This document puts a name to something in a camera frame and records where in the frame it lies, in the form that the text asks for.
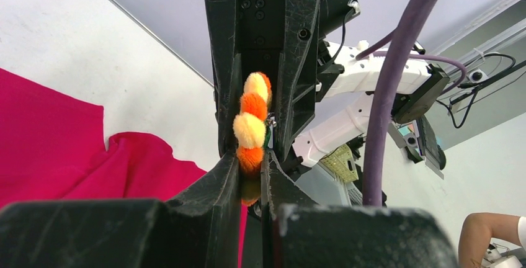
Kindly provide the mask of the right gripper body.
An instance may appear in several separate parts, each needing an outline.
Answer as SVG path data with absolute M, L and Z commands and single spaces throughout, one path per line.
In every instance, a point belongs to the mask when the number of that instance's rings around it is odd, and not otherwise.
M 245 59 L 277 71 L 285 56 L 306 56 L 305 71 L 342 73 L 325 40 L 360 14 L 358 0 L 239 0 L 238 41 Z

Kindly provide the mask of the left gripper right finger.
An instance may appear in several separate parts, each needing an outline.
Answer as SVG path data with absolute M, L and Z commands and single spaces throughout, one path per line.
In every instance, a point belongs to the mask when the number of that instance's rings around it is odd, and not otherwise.
M 264 267 L 456 267 L 427 212 L 320 205 L 267 151 L 261 177 Z

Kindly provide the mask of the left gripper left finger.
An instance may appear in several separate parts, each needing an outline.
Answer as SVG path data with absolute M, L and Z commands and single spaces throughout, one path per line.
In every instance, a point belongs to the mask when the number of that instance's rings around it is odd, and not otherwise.
M 236 267 L 238 160 L 215 167 L 167 202 L 24 202 L 1 212 L 2 267 Z

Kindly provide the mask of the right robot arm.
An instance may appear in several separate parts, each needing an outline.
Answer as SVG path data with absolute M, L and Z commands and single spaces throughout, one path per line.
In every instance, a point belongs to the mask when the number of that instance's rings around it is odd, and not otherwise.
M 436 2 L 410 0 L 372 46 L 332 47 L 357 0 L 205 0 L 220 156 L 248 174 L 268 148 L 311 167 L 365 135 L 365 161 L 380 168 L 389 125 L 423 115 L 448 83 L 414 50 Z

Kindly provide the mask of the orange yellow pompom brooch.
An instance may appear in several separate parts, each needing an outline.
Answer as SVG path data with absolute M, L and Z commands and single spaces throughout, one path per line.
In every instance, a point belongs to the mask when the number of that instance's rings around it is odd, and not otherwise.
M 239 170 L 245 178 L 241 190 L 241 203 L 251 206 L 261 196 L 260 173 L 264 148 L 268 144 L 267 117 L 272 104 L 270 79 L 262 72 L 249 74 L 239 99 L 240 111 L 234 117 L 233 131 L 238 141 L 236 156 Z

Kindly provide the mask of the red t-shirt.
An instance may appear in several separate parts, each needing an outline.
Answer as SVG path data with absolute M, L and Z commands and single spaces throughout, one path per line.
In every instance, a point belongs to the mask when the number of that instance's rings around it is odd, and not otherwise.
M 205 173 L 161 138 L 103 139 L 104 109 L 1 71 L 1 212 L 24 202 L 166 202 Z

